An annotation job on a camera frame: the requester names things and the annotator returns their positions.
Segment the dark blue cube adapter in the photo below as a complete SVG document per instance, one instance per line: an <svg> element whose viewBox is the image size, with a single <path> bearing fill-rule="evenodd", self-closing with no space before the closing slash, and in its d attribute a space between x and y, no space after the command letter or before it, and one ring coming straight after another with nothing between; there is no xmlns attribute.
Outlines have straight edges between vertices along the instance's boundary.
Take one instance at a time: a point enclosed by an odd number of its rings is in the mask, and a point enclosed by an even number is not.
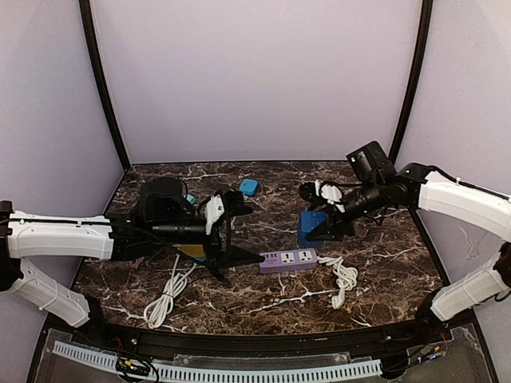
<svg viewBox="0 0 511 383"><path fill-rule="evenodd" d="M297 229L297 239L300 248L320 248L324 241L311 241L307 236L327 219L327 214L322 211L301 211Z"/></svg>

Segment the black power adapter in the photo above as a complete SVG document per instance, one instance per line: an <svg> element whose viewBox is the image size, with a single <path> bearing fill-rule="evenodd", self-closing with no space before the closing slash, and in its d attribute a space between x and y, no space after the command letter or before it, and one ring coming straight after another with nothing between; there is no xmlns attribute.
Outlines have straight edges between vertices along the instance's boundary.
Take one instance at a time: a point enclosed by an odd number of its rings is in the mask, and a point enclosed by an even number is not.
<svg viewBox="0 0 511 383"><path fill-rule="evenodd" d="M225 276L220 272L220 270L213 266L207 266L208 271L210 274L216 278L219 282L227 282L227 279Z"/></svg>

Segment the yellow cube plug adapter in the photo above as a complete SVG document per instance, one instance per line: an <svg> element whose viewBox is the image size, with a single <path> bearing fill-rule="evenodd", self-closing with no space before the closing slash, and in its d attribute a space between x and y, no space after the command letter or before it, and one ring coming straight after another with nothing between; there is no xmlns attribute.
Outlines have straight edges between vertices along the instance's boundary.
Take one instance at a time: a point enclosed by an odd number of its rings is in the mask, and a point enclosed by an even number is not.
<svg viewBox="0 0 511 383"><path fill-rule="evenodd" d="M194 259L204 259L204 247L201 244L184 244L180 249L189 257Z"/></svg>

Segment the purple power strip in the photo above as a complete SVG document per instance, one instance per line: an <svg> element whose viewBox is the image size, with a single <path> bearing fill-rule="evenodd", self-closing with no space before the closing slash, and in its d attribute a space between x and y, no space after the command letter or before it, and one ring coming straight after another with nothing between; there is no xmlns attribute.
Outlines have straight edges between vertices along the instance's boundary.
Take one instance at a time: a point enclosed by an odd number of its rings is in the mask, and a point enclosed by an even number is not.
<svg viewBox="0 0 511 383"><path fill-rule="evenodd" d="M274 274L285 271L310 270L318 263L314 248L261 253L263 261L259 264L261 274Z"/></svg>

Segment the blue small charger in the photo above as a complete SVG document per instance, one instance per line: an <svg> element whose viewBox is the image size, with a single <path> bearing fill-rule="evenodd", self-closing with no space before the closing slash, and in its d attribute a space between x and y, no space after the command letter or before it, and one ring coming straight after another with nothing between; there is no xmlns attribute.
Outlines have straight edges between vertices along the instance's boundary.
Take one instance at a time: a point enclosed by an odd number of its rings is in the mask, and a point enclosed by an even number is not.
<svg viewBox="0 0 511 383"><path fill-rule="evenodd" d="M257 193L258 188L259 182L257 180L244 179L239 186L239 191L243 195L254 196Z"/></svg>

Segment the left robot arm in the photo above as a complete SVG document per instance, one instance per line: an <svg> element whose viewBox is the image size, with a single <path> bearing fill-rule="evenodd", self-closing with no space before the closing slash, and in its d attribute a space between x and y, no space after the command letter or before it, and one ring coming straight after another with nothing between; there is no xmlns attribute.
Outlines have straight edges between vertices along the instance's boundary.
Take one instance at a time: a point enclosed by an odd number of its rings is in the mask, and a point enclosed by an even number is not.
<svg viewBox="0 0 511 383"><path fill-rule="evenodd" d="M252 209L238 191L217 191L199 213L182 191L144 191L127 216L81 219L31 215L1 202L1 290L15 294L76 329L104 323L95 298L72 291L39 270L35 256L86 257L114 262L142 258L157 247L187 258L183 247L199 244L204 257L190 258L218 280L221 269L262 262L232 244L232 218Z"/></svg>

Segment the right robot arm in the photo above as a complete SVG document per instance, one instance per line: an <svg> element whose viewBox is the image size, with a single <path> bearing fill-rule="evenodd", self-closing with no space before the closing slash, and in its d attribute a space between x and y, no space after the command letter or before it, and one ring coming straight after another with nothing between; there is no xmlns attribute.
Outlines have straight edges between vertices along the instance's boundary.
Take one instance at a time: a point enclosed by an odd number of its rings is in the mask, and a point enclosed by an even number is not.
<svg viewBox="0 0 511 383"><path fill-rule="evenodd" d="M426 211L476 227L501 240L500 248L458 281L430 293L417 309L420 322L439 324L490 299L510 296L510 197L467 183L433 165L412 163L398 171L392 164L356 168L358 183L344 192L334 181L309 181L299 194L311 210L326 213L309 240L341 241L355 233L356 219L391 206Z"/></svg>

